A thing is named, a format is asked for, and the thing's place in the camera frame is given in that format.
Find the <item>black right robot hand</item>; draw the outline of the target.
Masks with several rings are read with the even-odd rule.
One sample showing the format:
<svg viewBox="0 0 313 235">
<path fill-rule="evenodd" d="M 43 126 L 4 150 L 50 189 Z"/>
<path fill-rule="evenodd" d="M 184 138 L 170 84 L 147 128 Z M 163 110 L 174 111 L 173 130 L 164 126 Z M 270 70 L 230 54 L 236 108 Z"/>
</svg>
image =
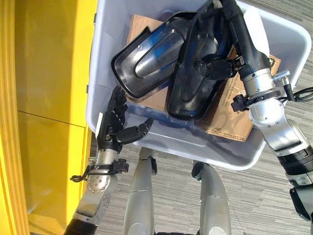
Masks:
<svg viewBox="0 0 313 235">
<path fill-rule="evenodd" d="M 210 80 L 233 78 L 237 73 L 242 79 L 255 77 L 262 71 L 270 71 L 269 45 L 259 11 L 255 7 L 242 12 L 236 1 L 222 0 L 214 16 L 223 20 L 223 36 L 236 49 L 237 57 L 227 59 L 215 52 L 210 59 L 198 58 L 195 69 Z"/>
</svg>

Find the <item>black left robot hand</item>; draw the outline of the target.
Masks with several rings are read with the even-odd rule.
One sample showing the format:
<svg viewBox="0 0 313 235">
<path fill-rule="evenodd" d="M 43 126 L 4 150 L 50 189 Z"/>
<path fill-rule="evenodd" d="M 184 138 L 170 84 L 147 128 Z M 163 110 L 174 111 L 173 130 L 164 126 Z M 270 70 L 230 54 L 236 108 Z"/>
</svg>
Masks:
<svg viewBox="0 0 313 235">
<path fill-rule="evenodd" d="M 154 120 L 152 118 L 138 126 L 125 128 L 126 104 L 125 91 L 116 86 L 111 94 L 108 107 L 104 113 L 99 113 L 99 123 L 95 134 L 98 150 L 111 149 L 120 153 L 122 147 L 144 138 L 150 131 Z"/>
</svg>

